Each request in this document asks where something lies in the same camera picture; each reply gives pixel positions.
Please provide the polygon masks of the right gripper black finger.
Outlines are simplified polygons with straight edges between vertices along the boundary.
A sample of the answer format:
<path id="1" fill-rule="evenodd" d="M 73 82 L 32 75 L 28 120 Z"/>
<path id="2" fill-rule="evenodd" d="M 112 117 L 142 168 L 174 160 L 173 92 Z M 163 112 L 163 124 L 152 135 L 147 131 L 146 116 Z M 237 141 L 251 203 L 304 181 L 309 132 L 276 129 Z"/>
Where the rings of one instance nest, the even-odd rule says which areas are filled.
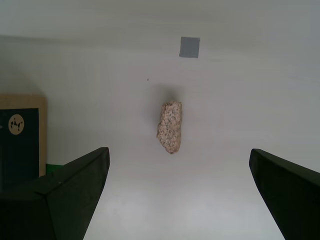
<path id="1" fill-rule="evenodd" d="M 320 238 L 320 174 L 264 150 L 250 152 L 255 185 L 286 240 Z"/>
<path id="2" fill-rule="evenodd" d="M 100 147 L 45 176 L 0 194 L 2 240 L 82 240 L 110 167 Z"/>

